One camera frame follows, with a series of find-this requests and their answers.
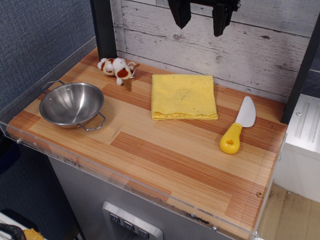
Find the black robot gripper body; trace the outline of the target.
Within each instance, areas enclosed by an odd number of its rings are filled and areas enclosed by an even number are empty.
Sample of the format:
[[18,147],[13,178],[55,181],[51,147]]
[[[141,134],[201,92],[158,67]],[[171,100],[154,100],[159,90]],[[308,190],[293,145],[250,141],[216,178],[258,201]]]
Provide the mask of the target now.
[[190,0],[193,4],[204,5],[209,7],[225,6],[232,12],[237,12],[241,7],[240,0]]

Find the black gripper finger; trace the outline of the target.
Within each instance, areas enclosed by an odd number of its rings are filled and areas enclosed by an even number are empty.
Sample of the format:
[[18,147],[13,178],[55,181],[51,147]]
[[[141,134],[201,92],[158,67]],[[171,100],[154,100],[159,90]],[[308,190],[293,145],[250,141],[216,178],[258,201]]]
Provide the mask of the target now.
[[230,4],[217,3],[212,10],[214,36],[219,37],[230,24],[233,8]]
[[176,25],[183,29],[191,19],[191,2],[189,0],[168,0],[168,5]]

